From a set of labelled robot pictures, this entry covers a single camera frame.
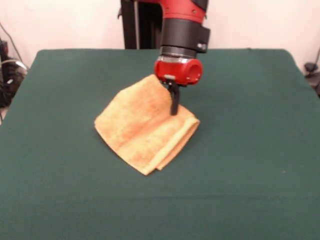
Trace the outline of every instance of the towel fold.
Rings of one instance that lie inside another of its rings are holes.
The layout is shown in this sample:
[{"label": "towel fold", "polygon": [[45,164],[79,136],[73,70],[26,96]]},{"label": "towel fold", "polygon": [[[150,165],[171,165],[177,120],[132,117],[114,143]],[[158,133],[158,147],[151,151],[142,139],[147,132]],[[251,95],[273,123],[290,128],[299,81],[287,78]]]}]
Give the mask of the towel fold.
[{"label": "towel fold", "polygon": [[200,121],[179,105],[155,75],[120,91],[96,118],[95,129],[125,162],[144,175],[162,170],[196,131]]}]

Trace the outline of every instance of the folded towel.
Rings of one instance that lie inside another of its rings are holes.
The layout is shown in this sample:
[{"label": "folded towel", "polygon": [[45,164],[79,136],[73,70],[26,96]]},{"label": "folded towel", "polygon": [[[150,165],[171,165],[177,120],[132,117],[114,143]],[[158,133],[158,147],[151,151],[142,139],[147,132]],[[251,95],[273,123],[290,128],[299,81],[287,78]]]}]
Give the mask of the folded towel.
[{"label": "folded towel", "polygon": [[120,91],[96,118],[108,146],[144,175],[162,170],[186,145],[200,121],[179,105],[170,115],[169,91],[155,75]]}]

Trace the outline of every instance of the table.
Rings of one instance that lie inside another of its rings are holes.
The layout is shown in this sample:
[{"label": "table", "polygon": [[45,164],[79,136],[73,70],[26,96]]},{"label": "table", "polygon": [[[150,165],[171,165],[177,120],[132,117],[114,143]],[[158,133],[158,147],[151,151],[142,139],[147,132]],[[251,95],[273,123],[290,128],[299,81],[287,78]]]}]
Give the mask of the table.
[{"label": "table", "polygon": [[157,50],[40,51],[0,127],[1,240],[318,240],[320,102],[285,50],[216,49],[201,124],[145,177],[94,120]]}]

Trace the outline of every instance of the black cable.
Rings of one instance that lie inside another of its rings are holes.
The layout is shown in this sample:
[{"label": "black cable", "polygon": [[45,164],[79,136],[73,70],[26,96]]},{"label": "black cable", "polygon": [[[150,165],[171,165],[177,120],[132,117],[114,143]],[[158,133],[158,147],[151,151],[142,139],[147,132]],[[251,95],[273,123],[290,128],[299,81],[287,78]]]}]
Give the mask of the black cable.
[{"label": "black cable", "polygon": [[318,54],[316,56],[316,59],[315,59],[315,62],[314,62],[314,67],[313,67],[313,70],[311,72],[314,72],[317,68],[317,63],[319,62],[319,58],[320,58],[320,48],[318,50]]},{"label": "black cable", "polygon": [[10,39],[12,45],[13,45],[13,48],[14,48],[14,50],[16,51],[16,54],[18,54],[19,60],[20,60],[21,62],[23,62],[23,61],[22,61],[22,58],[21,58],[21,55],[20,55],[20,53],[19,53],[19,51],[18,51],[18,49],[17,49],[17,47],[16,47],[16,45],[15,45],[14,40],[12,39],[11,35],[7,32],[7,30],[5,29],[5,27],[2,25],[1,21],[0,21],[0,27],[2,28],[2,30],[4,31],[4,33],[9,37],[9,39]]}]

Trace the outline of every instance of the orange towel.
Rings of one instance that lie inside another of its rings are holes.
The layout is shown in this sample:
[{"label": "orange towel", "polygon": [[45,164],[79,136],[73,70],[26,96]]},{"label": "orange towel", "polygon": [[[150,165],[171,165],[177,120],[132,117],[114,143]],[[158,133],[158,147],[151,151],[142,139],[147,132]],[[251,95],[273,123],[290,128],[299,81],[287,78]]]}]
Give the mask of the orange towel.
[{"label": "orange towel", "polygon": [[182,150],[200,121],[179,106],[170,115],[171,96],[155,75],[120,91],[96,118],[109,147],[144,175],[162,170]]}]

